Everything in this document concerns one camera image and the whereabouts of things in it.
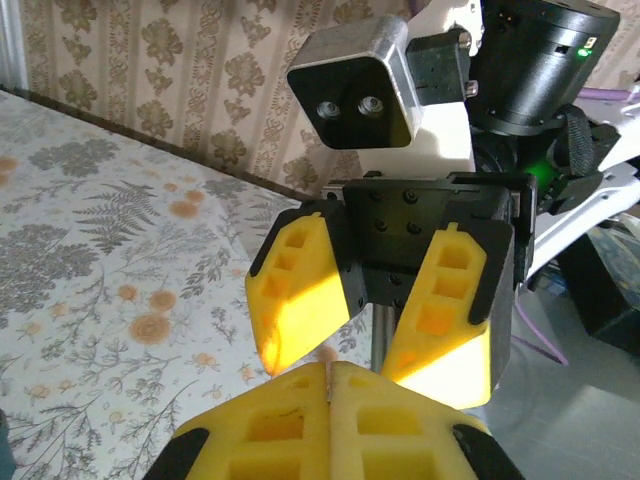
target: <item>patterned wallpaper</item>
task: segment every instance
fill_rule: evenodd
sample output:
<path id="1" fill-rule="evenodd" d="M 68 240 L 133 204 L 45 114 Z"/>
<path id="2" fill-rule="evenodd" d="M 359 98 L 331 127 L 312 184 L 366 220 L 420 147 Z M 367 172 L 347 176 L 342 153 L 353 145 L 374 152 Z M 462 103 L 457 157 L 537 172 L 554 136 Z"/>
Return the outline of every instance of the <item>patterned wallpaper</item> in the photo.
<path id="1" fill-rule="evenodd" d="M 598 0 L 624 16 L 590 86 L 627 86 L 640 70 L 640 3 Z M 361 173 L 354 152 L 320 144 L 284 72 L 307 35 L 403 0 L 21 0 L 30 89 L 244 170 L 315 193 Z"/>

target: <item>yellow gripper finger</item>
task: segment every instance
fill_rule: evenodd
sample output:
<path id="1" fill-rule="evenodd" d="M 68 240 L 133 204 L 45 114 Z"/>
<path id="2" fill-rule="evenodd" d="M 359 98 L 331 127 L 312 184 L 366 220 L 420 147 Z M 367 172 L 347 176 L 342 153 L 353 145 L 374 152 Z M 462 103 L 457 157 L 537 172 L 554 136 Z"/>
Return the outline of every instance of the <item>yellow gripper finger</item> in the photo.
<path id="1" fill-rule="evenodd" d="M 464 409 L 491 396 L 491 323 L 469 321 L 487 254 L 457 228 L 451 223 L 433 236 L 381 373 Z"/>
<path id="2" fill-rule="evenodd" d="M 300 217 L 277 234 L 260 270 L 246 278 L 258 354 L 278 375 L 349 321 L 326 220 Z"/>

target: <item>screw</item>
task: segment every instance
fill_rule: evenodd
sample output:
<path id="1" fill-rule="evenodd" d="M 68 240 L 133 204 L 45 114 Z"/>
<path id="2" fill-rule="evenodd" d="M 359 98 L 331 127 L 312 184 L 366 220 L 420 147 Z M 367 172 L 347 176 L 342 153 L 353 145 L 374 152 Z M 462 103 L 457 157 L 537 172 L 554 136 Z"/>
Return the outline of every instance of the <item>screw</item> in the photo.
<path id="1" fill-rule="evenodd" d="M 340 107 L 333 102 L 321 102 L 316 111 L 325 120 L 335 120 L 340 116 Z"/>
<path id="2" fill-rule="evenodd" d="M 416 195 L 416 192 L 414 192 L 413 190 L 405 190 L 404 193 L 402 194 L 402 198 L 404 198 L 405 202 L 411 205 L 413 205 L 418 201 L 418 196 Z"/>
<path id="3" fill-rule="evenodd" d="M 384 104 L 382 100 L 376 97 L 364 97 L 358 105 L 358 110 L 361 114 L 368 117 L 375 117 L 382 113 Z"/>
<path id="4" fill-rule="evenodd" d="M 467 98 L 472 98 L 478 95 L 478 81 L 477 80 L 471 80 L 469 82 L 467 82 L 465 85 L 465 93 L 467 95 Z"/>
<path id="5" fill-rule="evenodd" d="M 413 222 L 407 223 L 407 231 L 411 235 L 420 235 L 420 233 L 422 233 L 422 229 Z"/>
<path id="6" fill-rule="evenodd" d="M 382 201 L 382 194 L 378 190 L 371 190 L 369 192 L 369 198 L 371 200 L 373 200 L 374 202 L 381 202 Z"/>
<path id="7" fill-rule="evenodd" d="M 469 50 L 471 48 L 471 34 L 469 32 L 462 32 L 458 37 L 458 45 L 460 48 Z"/>
<path id="8" fill-rule="evenodd" d="M 384 232 L 384 231 L 386 231 L 386 230 L 387 230 L 387 228 L 388 228 L 387 223 L 386 223 L 384 220 L 380 220 L 380 219 L 377 219 L 377 220 L 373 223 L 373 225 L 376 227 L 376 230 L 378 230 L 379 232 Z"/>

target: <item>black cylindrical actuator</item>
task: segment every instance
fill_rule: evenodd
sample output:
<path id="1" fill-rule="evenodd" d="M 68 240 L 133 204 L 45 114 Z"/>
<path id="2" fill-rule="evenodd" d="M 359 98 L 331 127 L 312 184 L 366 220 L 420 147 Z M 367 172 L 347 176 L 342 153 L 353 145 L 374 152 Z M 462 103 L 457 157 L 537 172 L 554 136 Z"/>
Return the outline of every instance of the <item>black cylindrical actuator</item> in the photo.
<path id="1" fill-rule="evenodd" d="M 585 0 L 483 0 L 485 33 L 469 77 L 471 124 L 505 135 L 537 135 L 573 103 L 620 23 Z"/>

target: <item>black strap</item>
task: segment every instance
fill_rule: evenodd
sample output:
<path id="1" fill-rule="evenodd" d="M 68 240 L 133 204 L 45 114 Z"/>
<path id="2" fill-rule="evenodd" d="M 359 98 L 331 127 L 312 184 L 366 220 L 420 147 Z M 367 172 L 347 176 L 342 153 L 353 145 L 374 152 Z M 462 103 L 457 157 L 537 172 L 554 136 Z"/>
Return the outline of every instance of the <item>black strap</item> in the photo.
<path id="1" fill-rule="evenodd" d="M 554 165 L 560 172 L 574 177 L 586 177 L 598 170 L 591 126 L 585 113 L 575 105 L 563 105 L 558 115 L 565 118 L 566 127 L 562 136 L 565 137 L 569 157 L 569 165 Z"/>

